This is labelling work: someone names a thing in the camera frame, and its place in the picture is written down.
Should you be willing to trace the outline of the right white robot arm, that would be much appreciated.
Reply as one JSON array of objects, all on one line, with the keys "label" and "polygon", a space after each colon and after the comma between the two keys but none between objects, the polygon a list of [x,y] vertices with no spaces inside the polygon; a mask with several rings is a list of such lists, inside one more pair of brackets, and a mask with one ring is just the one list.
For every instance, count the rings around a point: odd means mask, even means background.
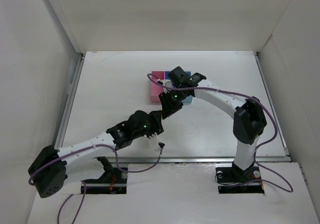
[{"label": "right white robot arm", "polygon": [[162,118],[182,109],[183,100],[189,96],[204,100],[227,113],[233,119],[232,132],[237,139],[236,154],[230,169],[232,182],[248,182],[254,171],[256,146],[267,125],[259,102],[223,93],[204,75],[189,75],[179,66],[167,76],[167,79],[156,80],[157,84],[165,86],[164,92],[159,95]]}]

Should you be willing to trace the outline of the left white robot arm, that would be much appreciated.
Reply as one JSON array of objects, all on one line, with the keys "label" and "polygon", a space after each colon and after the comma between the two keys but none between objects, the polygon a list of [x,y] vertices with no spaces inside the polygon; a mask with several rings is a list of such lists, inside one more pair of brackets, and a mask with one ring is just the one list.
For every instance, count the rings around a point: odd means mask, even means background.
[{"label": "left white robot arm", "polygon": [[156,141],[163,131],[161,111],[138,110],[90,140],[58,149],[44,147],[28,169],[28,183],[41,198],[47,198],[64,185],[108,176],[113,171],[109,153],[116,154],[141,137]]}]

